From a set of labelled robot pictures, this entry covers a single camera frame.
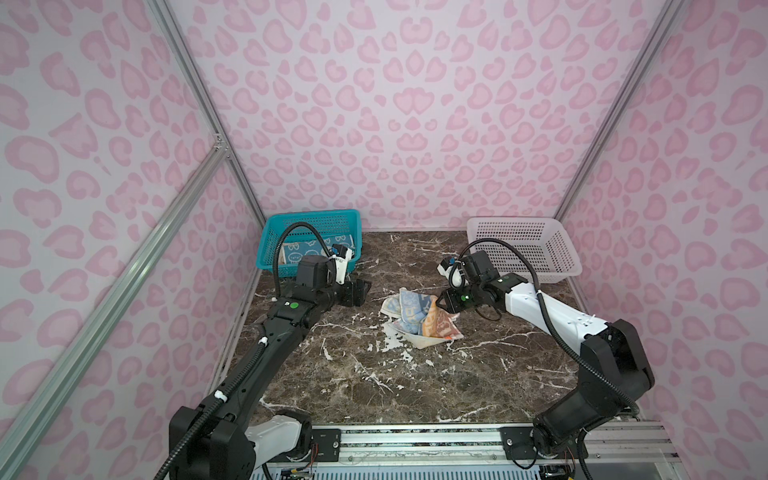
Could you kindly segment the grey patterned towel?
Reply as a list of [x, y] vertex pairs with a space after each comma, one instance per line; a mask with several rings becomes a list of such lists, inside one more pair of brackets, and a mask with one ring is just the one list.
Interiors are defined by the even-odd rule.
[[388, 318], [383, 325], [387, 337], [408, 342], [416, 349], [464, 338], [456, 325], [458, 314], [440, 308], [435, 295], [401, 288], [383, 300], [380, 313]]

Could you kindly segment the teal bunny towel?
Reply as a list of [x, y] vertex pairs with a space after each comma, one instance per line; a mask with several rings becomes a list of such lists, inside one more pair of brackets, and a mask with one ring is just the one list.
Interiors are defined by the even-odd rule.
[[[355, 250], [354, 238], [349, 234], [324, 235], [323, 241], [329, 250], [331, 250], [333, 244], [342, 244], [353, 251]], [[278, 264], [298, 264], [301, 258], [306, 255], [325, 255], [324, 249], [316, 238], [302, 241], [285, 241], [280, 249]]]

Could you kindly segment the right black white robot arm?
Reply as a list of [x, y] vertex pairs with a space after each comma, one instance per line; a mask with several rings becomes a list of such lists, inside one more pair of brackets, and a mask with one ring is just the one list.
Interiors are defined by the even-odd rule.
[[588, 315], [545, 294], [532, 280], [502, 274], [483, 250], [447, 257], [437, 270], [448, 282], [439, 307], [452, 314], [481, 307], [506, 312], [549, 334], [577, 363], [576, 386], [533, 421], [534, 452], [552, 457], [574, 449], [586, 433], [616, 416], [638, 414], [637, 402], [655, 379], [631, 323]]

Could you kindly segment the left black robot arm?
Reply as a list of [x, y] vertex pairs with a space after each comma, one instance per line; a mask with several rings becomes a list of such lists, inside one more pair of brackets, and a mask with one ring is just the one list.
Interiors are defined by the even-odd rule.
[[311, 419], [283, 413], [247, 430], [278, 370], [335, 306], [360, 307], [369, 280], [350, 276], [338, 257], [309, 255], [295, 279], [277, 288], [257, 343], [195, 408], [181, 407], [169, 424], [169, 453], [158, 479], [248, 479], [275, 457], [303, 459], [312, 450]]

